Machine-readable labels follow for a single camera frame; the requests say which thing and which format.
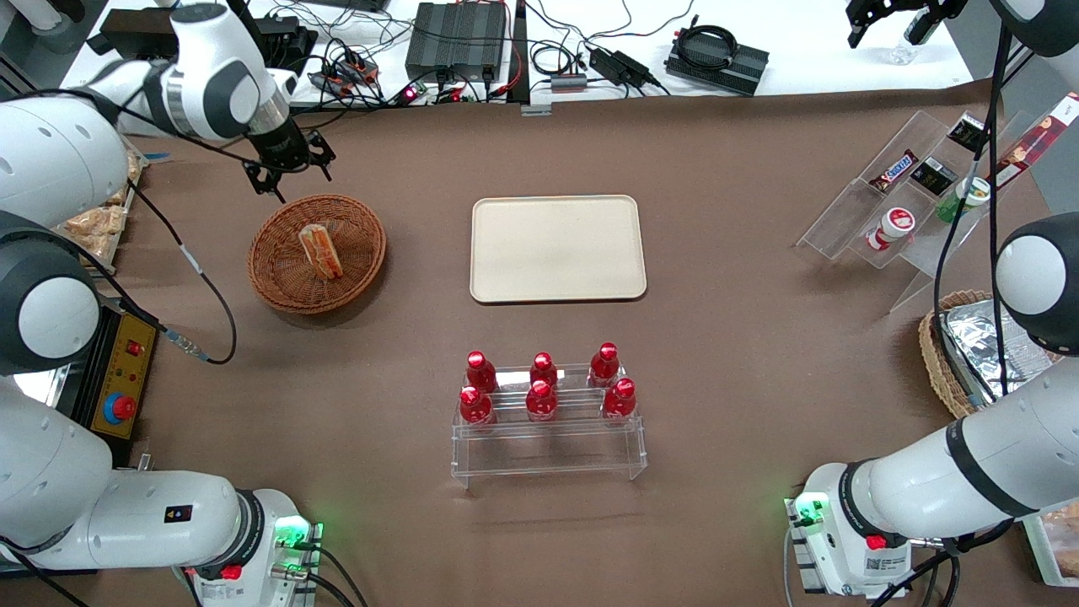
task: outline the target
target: red button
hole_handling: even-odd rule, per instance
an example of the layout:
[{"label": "red button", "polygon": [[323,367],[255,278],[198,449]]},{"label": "red button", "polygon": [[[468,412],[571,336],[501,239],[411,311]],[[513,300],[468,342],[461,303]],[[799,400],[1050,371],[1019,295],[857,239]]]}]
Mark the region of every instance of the red button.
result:
[{"label": "red button", "polygon": [[888,548],[888,540],[884,539],[884,536],[870,536],[865,538],[865,546],[870,550],[883,550]]},{"label": "red button", "polygon": [[112,416],[120,422],[135,417],[135,399],[131,397],[120,397],[112,403]]}]

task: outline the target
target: red and white container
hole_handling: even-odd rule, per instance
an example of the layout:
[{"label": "red and white container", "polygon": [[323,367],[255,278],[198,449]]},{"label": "red and white container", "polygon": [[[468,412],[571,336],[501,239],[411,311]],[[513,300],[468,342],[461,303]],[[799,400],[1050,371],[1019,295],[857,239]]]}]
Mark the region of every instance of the red and white container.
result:
[{"label": "red and white container", "polygon": [[889,208],[877,226],[865,234],[865,243],[874,250],[884,250],[912,230],[914,230],[914,215],[897,206]]},{"label": "red and white container", "polygon": [[607,388],[603,396],[603,417],[607,419],[620,419],[629,417],[637,409],[637,385],[633,381],[624,377]]},{"label": "red and white container", "polygon": [[529,370],[529,382],[535,384],[542,380],[554,388],[558,384],[558,368],[547,353],[540,353],[532,360],[532,369]]},{"label": "red and white container", "polygon": [[529,411],[530,422],[552,422],[558,413],[558,395],[550,384],[537,380],[524,398],[524,409]]},{"label": "red and white container", "polygon": [[614,384],[618,376],[618,369],[622,363],[618,361],[618,348],[607,342],[600,346],[599,353],[592,357],[591,367],[588,369],[588,385],[597,388],[606,388]]},{"label": "red and white container", "polygon": [[487,360],[483,353],[475,351],[468,355],[468,369],[465,377],[469,386],[475,386],[480,392],[488,395],[498,391],[498,378],[494,365]]},{"label": "red and white container", "polygon": [[469,426],[487,426],[497,422],[491,398],[475,386],[462,388],[461,419]]}]

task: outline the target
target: yellow control panel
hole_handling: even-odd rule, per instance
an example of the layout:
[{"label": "yellow control panel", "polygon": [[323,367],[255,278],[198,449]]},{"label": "yellow control panel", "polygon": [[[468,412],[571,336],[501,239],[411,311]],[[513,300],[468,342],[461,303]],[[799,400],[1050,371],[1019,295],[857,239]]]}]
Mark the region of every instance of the yellow control panel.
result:
[{"label": "yellow control panel", "polygon": [[141,405],[158,332],[131,315],[120,319],[91,430],[129,440]]}]

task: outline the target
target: red bottle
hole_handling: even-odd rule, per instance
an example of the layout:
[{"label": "red bottle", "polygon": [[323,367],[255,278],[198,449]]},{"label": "red bottle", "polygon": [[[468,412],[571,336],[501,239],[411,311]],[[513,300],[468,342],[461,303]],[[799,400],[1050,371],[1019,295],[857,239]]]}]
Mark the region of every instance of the red bottle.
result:
[{"label": "red bottle", "polygon": [[629,417],[637,409],[637,385],[624,377],[607,388],[603,397],[603,417],[618,419]]},{"label": "red bottle", "polygon": [[486,426],[496,422],[491,398],[475,386],[461,389],[461,419],[472,426]]},{"label": "red bottle", "polygon": [[475,386],[481,392],[488,395],[498,391],[498,378],[496,377],[494,365],[487,360],[483,353],[476,351],[468,355],[468,370],[465,371],[468,385]]},{"label": "red bottle", "polygon": [[558,395],[543,380],[532,383],[529,396],[524,398],[524,408],[529,410],[529,420],[551,422],[558,410]]},{"label": "red bottle", "polygon": [[618,375],[618,348],[607,342],[600,346],[600,351],[592,357],[591,369],[588,370],[588,385],[597,388],[606,388],[614,383]]},{"label": "red bottle", "polygon": [[529,370],[529,382],[535,384],[537,380],[546,382],[551,388],[558,384],[558,368],[547,353],[536,355],[532,361],[532,369]]}]

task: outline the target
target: clear acrylic stand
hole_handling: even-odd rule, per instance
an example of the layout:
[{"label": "clear acrylic stand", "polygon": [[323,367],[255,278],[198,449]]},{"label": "clear acrylic stand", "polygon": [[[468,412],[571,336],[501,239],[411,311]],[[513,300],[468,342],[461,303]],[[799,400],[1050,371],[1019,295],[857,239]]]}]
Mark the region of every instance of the clear acrylic stand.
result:
[{"label": "clear acrylic stand", "polygon": [[[1026,132],[1033,120],[1028,113],[1017,113],[998,137],[999,153],[1006,153]],[[947,137],[950,129],[950,125],[924,111],[917,111],[861,175],[850,181],[832,201],[832,204],[802,235],[797,246],[809,245],[828,259],[835,259],[844,250],[849,249],[877,268],[891,263],[897,257],[902,257],[918,268],[918,275],[896,300],[891,307],[892,312],[921,292],[932,284],[937,275],[937,261],[941,249],[944,248],[950,229],[947,223],[937,217],[937,204],[948,195],[954,185],[948,187],[943,194],[934,195],[920,183],[911,180],[914,168],[907,169],[893,181],[887,192],[880,192],[871,185],[870,181],[884,174],[903,156],[906,150],[911,150],[918,157],[918,163],[929,156],[937,158],[955,170],[961,179],[970,167],[973,153],[950,139]],[[983,166],[979,166],[975,175],[987,173],[986,155],[983,155],[986,162]],[[998,197],[1002,199],[1010,188],[1010,183],[1001,188]],[[865,242],[865,234],[877,224],[889,208],[896,206],[905,208],[914,215],[914,232],[906,238],[893,242],[884,250],[871,248]],[[988,205],[984,204],[962,215],[948,256],[959,248],[987,212]]]},{"label": "clear acrylic stand", "polygon": [[491,395],[495,424],[465,424],[454,406],[450,470],[466,488],[477,477],[555,472],[623,471],[632,481],[648,466],[640,405],[619,420],[601,417],[604,389],[588,386],[587,364],[559,368],[554,422],[529,420],[529,368],[496,371],[498,391]]}]

